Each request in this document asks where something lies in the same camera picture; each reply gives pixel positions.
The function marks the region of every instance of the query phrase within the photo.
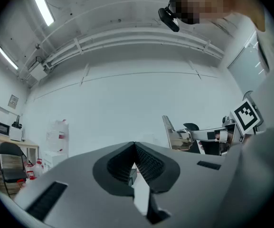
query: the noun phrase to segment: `white cabinet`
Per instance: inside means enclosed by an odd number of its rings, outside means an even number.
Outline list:
[[[66,154],[61,154],[61,153],[52,152],[52,151],[44,151],[44,155],[43,155],[44,172],[47,172],[51,168],[55,167],[66,158],[67,158]]]

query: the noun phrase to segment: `floor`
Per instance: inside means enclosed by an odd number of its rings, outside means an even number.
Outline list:
[[[18,156],[3,155],[2,164],[4,168],[21,168],[21,158]],[[14,193],[10,197],[13,199],[19,191],[19,185],[17,183],[6,183],[9,193]],[[0,173],[0,191],[7,194],[3,179]]]

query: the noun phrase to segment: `black vent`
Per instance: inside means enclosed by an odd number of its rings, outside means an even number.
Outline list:
[[[27,209],[27,213],[32,215],[34,218],[43,221],[66,188],[67,185],[65,184],[59,182],[52,183]]]
[[[201,165],[203,167],[211,168],[214,170],[219,170],[221,167],[221,165],[219,165],[219,164],[214,164],[214,163],[210,163],[210,162],[206,162],[206,161],[199,161],[197,163],[197,165]]]
[[[164,172],[164,162],[159,160],[152,154],[146,152],[139,146],[136,146],[136,151],[136,165],[142,177],[149,184],[151,181],[155,180]]]
[[[134,161],[135,149],[133,146],[126,148],[107,163],[109,173],[117,180],[128,184],[132,165]]]

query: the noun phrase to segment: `pipe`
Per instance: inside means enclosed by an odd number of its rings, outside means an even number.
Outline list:
[[[52,61],[52,60],[55,59],[57,56],[59,56],[59,55],[61,55],[62,53],[64,53],[64,52],[70,50],[70,49],[73,48],[73,47],[75,47],[75,44],[74,44],[74,43],[68,45],[67,47],[64,47],[63,49],[59,50],[57,53],[55,53],[55,54],[53,54],[52,56],[50,56],[49,58],[47,58],[47,59],[45,60],[45,62],[50,62],[50,61]]]
[[[188,45],[188,46],[192,46],[193,48],[199,48],[200,51],[203,51],[204,49],[204,46],[200,46],[196,43],[192,43],[192,42],[189,42],[189,41],[184,41],[184,40],[180,40],[180,39],[174,39],[174,38],[161,38],[161,37],[158,37],[158,36],[127,36],[127,37],[124,37],[124,38],[112,38],[112,39],[107,39],[107,40],[103,40],[103,41],[99,41],[99,42],[96,42],[96,43],[93,43],[93,44],[90,44],[90,45],[86,45],[84,47],[81,47],[83,51],[89,51],[89,49],[93,48],[93,47],[96,47],[96,46],[100,46],[102,44],[108,44],[108,43],[112,43],[112,42],[118,42],[118,41],[125,41],[125,40],[139,40],[139,39],[142,39],[142,40],[148,40],[148,39],[151,39],[151,40],[157,40],[159,41],[159,43],[163,43],[165,41],[167,42],[174,42],[174,43],[177,43],[177,44],[182,44],[182,45]],[[71,56],[72,54],[75,54],[77,53],[79,50],[73,50],[65,55],[63,55],[61,58],[58,58],[57,60],[55,61],[52,61],[51,62],[51,65],[55,65],[56,63],[62,61],[63,59],[65,59],[66,57],[69,57]],[[217,53],[210,53],[210,55],[214,55],[214,56],[217,56],[217,58],[221,59],[222,56],[217,54]]]
[[[127,42],[118,42],[118,43],[114,43],[114,44],[109,44],[109,45],[104,45],[104,46],[97,46],[97,47],[93,47],[87,51],[84,51],[84,52],[90,52],[90,51],[93,51],[93,50],[97,50],[97,49],[102,49],[102,48],[108,48],[108,47],[114,47],[114,46],[123,46],[123,45],[131,45],[131,44],[163,44],[163,45],[170,45],[170,46],[179,46],[179,47],[184,47],[184,48],[191,48],[191,49],[194,49],[194,50],[197,50],[197,51],[202,51],[201,49],[198,49],[198,48],[195,48],[195,47],[191,47],[191,46],[187,46],[187,45],[182,45],[182,44],[176,44],[176,43],[171,43],[171,42],[160,42],[160,41],[135,41],[135,42],[131,42],[131,43],[127,43]],[[73,55],[70,55],[69,57],[66,57],[65,59],[59,61],[59,62],[56,62],[52,67],[55,67],[57,66],[58,64],[61,64],[63,63],[64,61],[72,58],[72,57],[75,57],[75,56],[78,56],[80,55],[80,53],[76,53],[76,54],[73,54]],[[221,60],[221,58],[215,56],[215,55],[212,55],[213,57]]]
[[[95,35],[92,35],[92,36],[88,36],[86,38],[83,38],[83,39],[80,39],[78,42],[79,44],[82,44],[82,43],[85,43],[89,40],[92,40],[92,39],[95,39],[95,38],[100,38],[100,37],[105,37],[105,36],[110,36],[110,35],[116,35],[116,34],[119,34],[119,33],[135,33],[135,32],[145,32],[145,33],[163,33],[163,34],[170,34],[170,35],[174,35],[174,33],[168,29],[156,29],[156,28],[122,28],[122,29],[114,29],[114,30],[110,30],[110,31],[104,31],[104,32],[101,32],[101,33],[98,33],[98,34],[95,34]],[[182,36],[184,38],[188,38],[188,39],[193,39],[195,41],[198,41],[202,44],[205,44],[207,45],[208,43],[202,39],[199,39],[199,38],[196,38],[194,36],[191,36],[191,35],[188,35],[188,34],[184,34],[184,33],[178,33],[176,35],[179,35],[179,36]],[[142,39],[141,36],[137,36],[135,37],[136,39]],[[110,42],[114,42],[114,41],[118,41],[118,39],[108,39],[108,40],[105,40],[105,41],[110,41]],[[190,45],[193,45],[195,47],[199,47],[199,45],[195,44],[195,43],[192,43],[192,42],[189,42]],[[57,56],[63,54],[65,51],[73,48],[75,46],[75,43],[72,43],[70,44],[69,46],[61,49],[60,51],[58,51],[57,53],[55,53],[53,56],[49,57],[45,62],[50,62],[52,61],[54,58],[56,58]],[[221,52],[221,54],[224,54],[224,52],[222,50],[220,50],[219,48],[217,48],[217,51]],[[210,49],[207,49],[206,52],[208,52],[209,55],[214,55],[215,52],[210,50]]]
[[[80,16],[82,16],[82,15],[84,15],[84,14],[87,14],[87,13],[89,13],[89,12],[91,12],[91,11],[96,10],[96,9],[101,9],[101,8],[104,8],[104,7],[109,7],[109,6],[111,6],[111,5],[120,4],[120,3],[126,3],[126,2],[157,2],[157,3],[165,3],[165,2],[163,2],[163,1],[155,1],[155,0],[125,0],[125,1],[118,1],[118,2],[112,2],[112,3],[109,3],[109,4],[104,4],[104,5],[102,5],[102,6],[99,6],[99,7],[96,7],[96,8],[87,10],[87,11],[84,11],[83,13],[80,13],[80,14],[78,14],[78,15],[72,17],[71,19],[65,21],[65,23],[63,23],[62,25],[60,25],[59,27],[57,27],[57,28],[56,28],[55,30],[53,30],[48,36],[46,36],[46,37],[42,40],[42,42],[41,42],[40,44],[42,45],[42,44],[43,44],[43,43],[44,43],[52,34],[54,34],[57,30],[59,30],[60,28],[62,28],[65,24],[67,24],[67,23],[69,23],[69,22],[75,20],[76,18],[78,18],[78,17],[80,17]],[[31,53],[30,57],[28,58],[28,60],[27,60],[26,63],[24,64],[23,68],[21,69],[20,73],[23,71],[23,69],[25,68],[27,62],[30,60],[30,58],[33,56],[33,54],[34,54],[35,52],[36,52],[36,50],[34,50],[34,51]]]
[[[172,35],[172,36],[184,37],[184,38],[187,38],[187,39],[192,39],[194,41],[197,41],[197,42],[199,42],[203,45],[206,45],[208,43],[205,40],[202,40],[200,38],[197,38],[197,37],[189,35],[189,34],[185,34],[185,33],[181,33],[181,32],[174,33],[170,29],[163,29],[163,28],[124,28],[123,29],[123,28],[121,28],[121,29],[114,29],[114,30],[104,31],[104,32],[97,33],[97,34],[92,35],[92,36],[87,36],[85,38],[80,39],[79,44],[85,43],[89,40],[96,39],[96,38],[99,38],[99,37],[111,36],[111,35],[116,35],[116,34],[121,34],[121,33],[140,33],[140,32],[143,32],[143,33],[162,33],[162,34],[168,34],[168,35]],[[209,47],[213,48],[217,52],[220,52],[222,55],[224,55],[224,51],[217,48],[216,46],[214,46],[212,44],[209,44]]]

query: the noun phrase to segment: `white table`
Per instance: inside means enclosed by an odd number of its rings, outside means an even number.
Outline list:
[[[0,143],[2,142],[8,142],[8,143],[14,143],[16,144],[18,147],[20,147],[23,151],[23,149],[27,149],[27,159],[29,161],[31,161],[31,156],[30,156],[30,149],[34,149],[36,154],[35,154],[35,161],[32,162],[33,164],[36,163],[37,158],[38,158],[38,145],[33,143],[32,141],[26,139],[25,141],[15,141],[15,140],[11,140],[8,136],[5,135],[1,135],[0,134]]]

